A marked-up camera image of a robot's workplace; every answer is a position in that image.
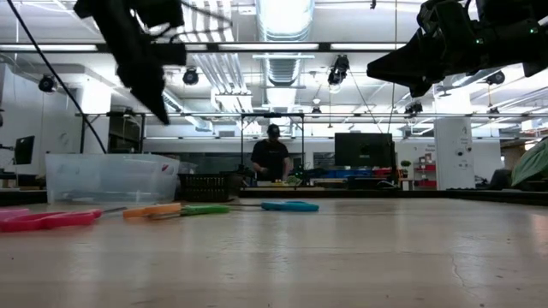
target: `hanging cable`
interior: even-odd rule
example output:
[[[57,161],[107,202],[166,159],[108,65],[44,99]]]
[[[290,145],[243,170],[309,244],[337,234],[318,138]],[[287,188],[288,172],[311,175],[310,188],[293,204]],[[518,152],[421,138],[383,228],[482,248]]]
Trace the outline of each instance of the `hanging cable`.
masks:
[[[67,85],[65,85],[65,83],[63,82],[63,80],[61,79],[61,77],[59,77],[59,74],[56,72],[56,70],[51,66],[51,63],[50,61],[48,61],[48,59],[45,57],[45,54],[44,52],[42,52],[42,50],[40,49],[40,46],[38,45],[38,43],[36,43],[36,39],[34,39],[34,36],[31,34],[30,30],[28,30],[28,27],[27,27],[27,24],[25,23],[25,21],[23,20],[23,18],[21,17],[21,15],[19,14],[19,12],[17,11],[17,9],[15,8],[14,6],[14,2],[13,0],[7,0],[8,1],[8,4],[9,4],[9,7],[11,8],[12,12],[14,12],[14,15],[15,15],[15,18],[17,18],[17,20],[20,22],[21,24],[21,27],[23,28],[23,30],[25,30],[25,33],[27,34],[28,38],[31,40],[31,42],[33,43],[34,45],[34,49],[36,49],[36,52],[38,52],[38,54],[40,55],[40,57],[42,58],[42,60],[44,61],[44,64],[45,66],[48,67],[48,69],[51,71],[51,73],[53,74],[53,76],[55,76],[55,78],[57,79],[57,82],[59,82],[59,85],[61,85],[61,87],[63,88],[63,90],[65,91],[65,93],[67,94],[67,96],[70,98],[70,100],[74,103],[74,106],[76,107],[76,109],[78,110],[78,112],[80,112],[81,116],[82,116],[82,120],[85,122],[85,124],[90,128],[90,130],[92,131],[93,133],[93,136],[95,136],[95,138],[97,139],[97,142],[99,144],[99,146],[101,147],[101,150],[103,151],[104,154],[106,154],[106,149],[104,148],[104,145],[103,145],[103,142],[101,141],[101,138],[99,138],[98,134],[97,134],[97,131],[95,131],[95,128],[93,128],[92,124],[89,122],[89,120],[87,119],[87,116],[84,114],[84,111],[82,110],[82,108],[80,107],[80,105],[78,104],[78,102],[76,101],[76,98],[74,98],[74,95],[72,95],[72,93],[70,92],[69,88],[67,87]]]
[[[394,2],[395,8],[394,8],[394,49],[397,48],[397,0]],[[390,124],[392,123],[392,115],[394,114],[394,99],[396,95],[396,84],[392,82],[392,100],[391,105],[392,108],[390,108],[390,117],[388,118],[388,130],[386,133],[390,133]]]
[[[356,90],[358,90],[358,93],[360,94],[361,101],[367,108],[367,112],[369,113],[369,115],[371,116],[375,124],[377,125],[379,132],[383,133],[383,130],[380,128],[377,120],[375,119],[375,115],[373,115],[373,113],[371,112],[371,109],[369,109],[369,105],[367,104],[366,99],[363,97],[363,94],[361,94],[360,87],[358,86],[358,82],[356,81],[356,78],[354,78],[354,74],[352,74],[352,71],[350,69],[348,70],[348,72],[350,73],[350,76],[352,77],[352,80],[354,81],[354,84],[356,85]]]

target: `black t-shirt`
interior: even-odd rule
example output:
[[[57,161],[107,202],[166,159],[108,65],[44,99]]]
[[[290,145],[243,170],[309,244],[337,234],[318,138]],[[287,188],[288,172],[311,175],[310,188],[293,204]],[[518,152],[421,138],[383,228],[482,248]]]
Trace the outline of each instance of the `black t-shirt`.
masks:
[[[283,159],[285,157],[289,157],[288,148],[281,142],[262,140],[255,144],[251,161],[268,169],[266,175],[257,173],[257,180],[281,180],[283,177]]]

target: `man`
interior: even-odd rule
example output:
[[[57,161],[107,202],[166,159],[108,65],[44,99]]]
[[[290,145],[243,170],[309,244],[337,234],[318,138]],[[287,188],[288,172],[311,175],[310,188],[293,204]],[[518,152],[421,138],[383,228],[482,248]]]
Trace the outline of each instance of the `man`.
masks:
[[[257,181],[285,181],[291,170],[291,161],[288,148],[279,141],[280,127],[271,124],[266,132],[268,139],[255,144],[251,156]]]

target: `black crate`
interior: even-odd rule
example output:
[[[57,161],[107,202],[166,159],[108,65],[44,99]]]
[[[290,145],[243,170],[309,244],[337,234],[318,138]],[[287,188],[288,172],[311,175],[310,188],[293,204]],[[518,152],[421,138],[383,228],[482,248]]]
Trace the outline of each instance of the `black crate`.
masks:
[[[179,175],[180,199],[192,202],[227,202],[240,194],[241,175]]]

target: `cap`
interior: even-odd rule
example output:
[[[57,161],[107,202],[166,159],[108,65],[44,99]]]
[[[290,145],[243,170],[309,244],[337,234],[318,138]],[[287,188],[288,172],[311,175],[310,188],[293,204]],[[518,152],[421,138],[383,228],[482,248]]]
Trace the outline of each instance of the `cap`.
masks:
[[[271,124],[268,126],[266,133],[268,133],[269,137],[280,137],[280,127],[276,124]]]

